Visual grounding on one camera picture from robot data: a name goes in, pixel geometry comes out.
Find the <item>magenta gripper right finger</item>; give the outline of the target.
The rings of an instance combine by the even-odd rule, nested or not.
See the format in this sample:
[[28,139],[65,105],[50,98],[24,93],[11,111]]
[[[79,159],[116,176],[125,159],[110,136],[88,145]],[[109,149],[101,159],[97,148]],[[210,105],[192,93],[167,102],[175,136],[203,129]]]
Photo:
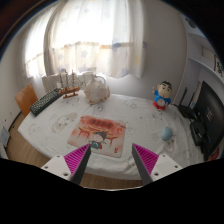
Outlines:
[[137,144],[132,144],[132,156],[143,185],[150,184],[182,169],[182,167],[167,154],[157,155],[149,149]]

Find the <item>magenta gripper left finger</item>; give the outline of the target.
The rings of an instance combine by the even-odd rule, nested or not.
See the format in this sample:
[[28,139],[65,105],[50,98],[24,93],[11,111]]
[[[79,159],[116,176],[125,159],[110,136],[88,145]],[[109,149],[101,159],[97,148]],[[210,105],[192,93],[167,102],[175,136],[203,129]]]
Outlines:
[[90,145],[84,145],[65,156],[56,155],[42,169],[79,185],[91,155]]

